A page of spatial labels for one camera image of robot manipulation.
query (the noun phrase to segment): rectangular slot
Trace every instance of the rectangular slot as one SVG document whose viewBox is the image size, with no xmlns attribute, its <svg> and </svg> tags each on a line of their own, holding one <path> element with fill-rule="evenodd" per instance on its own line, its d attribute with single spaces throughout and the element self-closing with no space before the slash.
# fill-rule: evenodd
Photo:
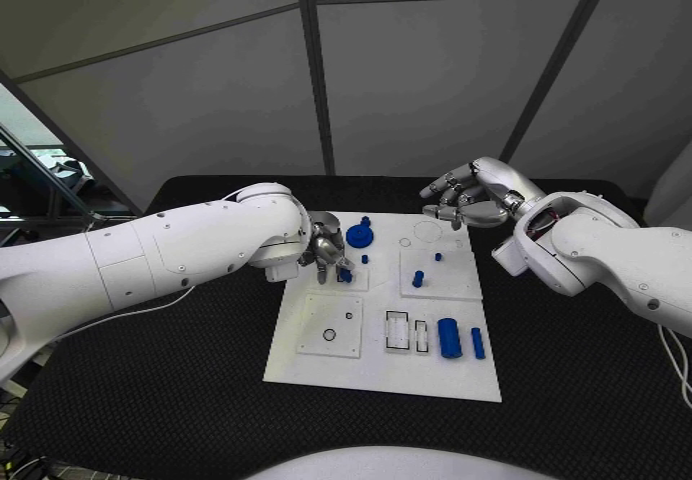
<svg viewBox="0 0 692 480">
<path fill-rule="evenodd" d="M 387 312 L 387 349 L 390 351 L 409 352 L 410 338 L 409 338 L 409 313 L 407 312 Z"/>
<path fill-rule="evenodd" d="M 429 353 L 429 324 L 424 320 L 416 321 L 416 353 Z"/>
</svg>

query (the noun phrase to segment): robotic arm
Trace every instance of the robotic arm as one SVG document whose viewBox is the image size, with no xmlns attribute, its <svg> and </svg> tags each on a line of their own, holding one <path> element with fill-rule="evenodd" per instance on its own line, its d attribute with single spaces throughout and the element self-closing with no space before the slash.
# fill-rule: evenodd
<svg viewBox="0 0 692 480">
<path fill-rule="evenodd" d="M 0 382 L 55 337 L 90 320 L 236 272 L 267 280 L 299 263 L 352 269 L 339 220 L 308 212 L 277 183 L 247 187 L 237 202 L 178 208 L 123 225 L 0 249 Z"/>
<path fill-rule="evenodd" d="M 484 157 L 443 175 L 422 191 L 443 192 L 424 214 L 476 227 L 510 217 L 512 236 L 494 258 L 517 276 L 531 269 L 548 287 L 574 296 L 596 282 L 644 318 L 692 337 L 692 233 L 641 228 L 600 196 L 546 195 L 512 167 Z"/>
</svg>

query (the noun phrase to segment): white curtain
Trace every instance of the white curtain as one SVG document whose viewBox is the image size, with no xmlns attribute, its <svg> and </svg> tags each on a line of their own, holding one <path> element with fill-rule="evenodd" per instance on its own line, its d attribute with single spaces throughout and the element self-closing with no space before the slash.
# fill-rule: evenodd
<svg viewBox="0 0 692 480">
<path fill-rule="evenodd" d="M 692 141 L 657 183 L 645 220 L 652 227 L 692 230 Z"/>
</svg>

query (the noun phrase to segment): black textured mat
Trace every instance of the black textured mat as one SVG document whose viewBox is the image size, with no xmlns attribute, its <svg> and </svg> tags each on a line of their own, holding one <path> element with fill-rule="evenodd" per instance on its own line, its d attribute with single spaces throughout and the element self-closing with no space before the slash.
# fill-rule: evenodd
<svg viewBox="0 0 692 480">
<path fill-rule="evenodd" d="M 263 180 L 177 178 L 151 212 Z M 426 203 L 429 179 L 273 180 L 309 209 L 417 213 Z M 635 213 L 609 183 L 540 185 L 602 193 Z M 368 444 L 465 452 L 560 478 L 692 478 L 692 412 L 655 325 L 599 285 L 567 298 L 531 273 L 512 278 L 491 258 L 508 234 L 510 226 L 472 232 L 502 404 L 263 383 L 285 284 L 246 267 L 171 309 L 64 342 L 4 437 L 151 479 L 240 478 Z"/>
</svg>

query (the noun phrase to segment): black table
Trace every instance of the black table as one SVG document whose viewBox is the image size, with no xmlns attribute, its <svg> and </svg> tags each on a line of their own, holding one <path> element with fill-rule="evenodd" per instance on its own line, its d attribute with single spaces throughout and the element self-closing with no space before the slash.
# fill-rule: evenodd
<svg viewBox="0 0 692 480">
<path fill-rule="evenodd" d="M 171 180 L 149 213 L 267 177 Z M 417 213 L 430 179 L 275 177 L 309 209 Z M 621 189 L 602 193 L 632 215 Z M 561 478 L 692 478 L 692 412 L 657 328 L 600 285 L 577 298 L 491 258 L 511 226 L 472 231 L 502 404 L 263 383 L 285 284 L 247 267 L 171 309 L 60 346 L 5 438 L 37 454 L 152 479 L 240 478 L 355 445 L 452 450 Z M 174 297 L 159 299 L 164 304 Z"/>
</svg>

